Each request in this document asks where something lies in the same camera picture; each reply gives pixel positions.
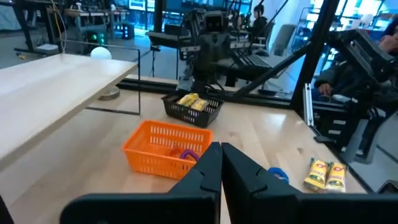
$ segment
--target black wire basket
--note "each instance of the black wire basket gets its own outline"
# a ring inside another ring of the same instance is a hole
[[[186,94],[189,94],[189,92],[176,91],[162,97],[167,115],[201,128],[207,127],[212,121],[214,121],[214,119],[217,118],[224,101],[199,94],[199,97],[206,100],[208,105],[203,111],[198,111],[187,106],[177,104],[177,101],[183,98]]]

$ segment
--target blue object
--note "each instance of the blue object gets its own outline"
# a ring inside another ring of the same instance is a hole
[[[281,168],[271,167],[268,169],[268,172],[270,172],[271,174],[274,174],[280,180],[283,180],[284,182],[289,183],[289,177]]]

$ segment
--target orange plastic basket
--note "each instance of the orange plastic basket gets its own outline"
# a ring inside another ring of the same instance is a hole
[[[212,135],[205,129],[144,121],[124,144],[123,151],[134,171],[181,179],[195,162],[169,156],[170,151],[175,147],[191,149],[201,157]]]

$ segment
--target light wooden tabletop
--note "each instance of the light wooden tabletop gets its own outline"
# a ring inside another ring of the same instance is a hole
[[[135,67],[60,54],[0,70],[0,171]]]
[[[145,119],[189,126],[165,114],[161,97],[143,93],[141,116],[83,110],[0,172],[0,194],[16,223],[57,223],[63,207],[83,194],[167,192],[176,180],[133,172],[121,150]],[[122,90],[118,99],[91,106],[137,111],[137,93]],[[214,141],[230,142],[266,169],[282,168],[304,192],[311,157],[337,161],[293,111],[225,103],[208,128]],[[351,174],[346,184],[348,192],[364,193]],[[230,223],[224,196],[221,222]]]

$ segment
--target food packet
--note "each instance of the food packet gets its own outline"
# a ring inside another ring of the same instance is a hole
[[[346,170],[347,166],[337,162],[330,163],[330,171],[326,182],[326,190],[334,193],[346,192]]]
[[[197,93],[190,93],[181,98],[177,104],[191,106],[198,98],[199,95]]]
[[[325,189],[328,164],[311,158],[310,173],[304,179],[304,186],[310,190],[322,192]]]
[[[203,99],[197,99],[191,106],[192,109],[203,111],[209,103]]]

